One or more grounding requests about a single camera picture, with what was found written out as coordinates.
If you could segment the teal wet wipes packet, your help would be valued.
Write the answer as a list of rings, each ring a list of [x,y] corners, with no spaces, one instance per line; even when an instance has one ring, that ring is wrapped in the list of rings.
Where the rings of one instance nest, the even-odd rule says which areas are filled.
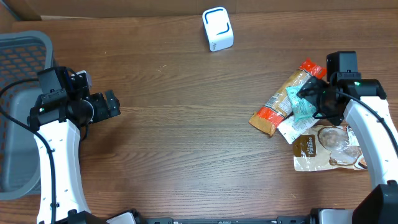
[[[300,121],[301,119],[311,118],[317,111],[316,107],[314,107],[308,100],[297,96],[300,89],[301,86],[289,86],[286,88],[287,96],[292,105],[295,122]]]

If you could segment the beige brown snack pouch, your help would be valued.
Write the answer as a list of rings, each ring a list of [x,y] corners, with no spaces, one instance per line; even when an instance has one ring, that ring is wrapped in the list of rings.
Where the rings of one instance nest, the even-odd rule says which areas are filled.
[[[313,126],[293,142],[293,154],[296,171],[368,168],[350,126]]]

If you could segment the white tube with gold cap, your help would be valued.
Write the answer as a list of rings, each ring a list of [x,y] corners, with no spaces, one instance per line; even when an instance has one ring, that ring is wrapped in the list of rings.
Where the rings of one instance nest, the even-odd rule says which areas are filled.
[[[305,118],[298,121],[294,121],[294,117],[290,116],[281,122],[277,129],[283,135],[285,140],[292,144],[301,134],[306,130],[314,126],[318,122],[314,118]]]

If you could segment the orange spaghetti packet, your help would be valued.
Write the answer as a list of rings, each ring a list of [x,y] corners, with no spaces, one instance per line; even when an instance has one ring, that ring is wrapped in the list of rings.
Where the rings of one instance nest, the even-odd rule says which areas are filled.
[[[326,73],[326,68],[317,65],[310,59],[306,59],[268,99],[264,106],[257,113],[254,113],[249,120],[249,124],[272,136],[278,125],[293,112],[286,88],[302,86],[312,77],[322,79]]]

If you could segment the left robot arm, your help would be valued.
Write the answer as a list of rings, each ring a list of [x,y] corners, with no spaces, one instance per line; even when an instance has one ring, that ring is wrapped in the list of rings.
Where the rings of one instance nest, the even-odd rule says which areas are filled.
[[[40,207],[37,223],[74,223],[91,218],[81,182],[82,128],[120,115],[111,90],[90,93],[86,71],[50,67],[37,74],[42,94],[28,124],[39,151]]]

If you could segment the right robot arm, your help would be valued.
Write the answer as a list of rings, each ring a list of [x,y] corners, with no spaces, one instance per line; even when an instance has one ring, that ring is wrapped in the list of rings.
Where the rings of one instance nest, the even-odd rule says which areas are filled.
[[[397,130],[377,79],[363,79],[354,51],[326,57],[326,80],[309,79],[298,97],[316,107],[315,119],[352,128],[371,178],[371,193],[354,209],[314,208],[307,223],[397,223]]]

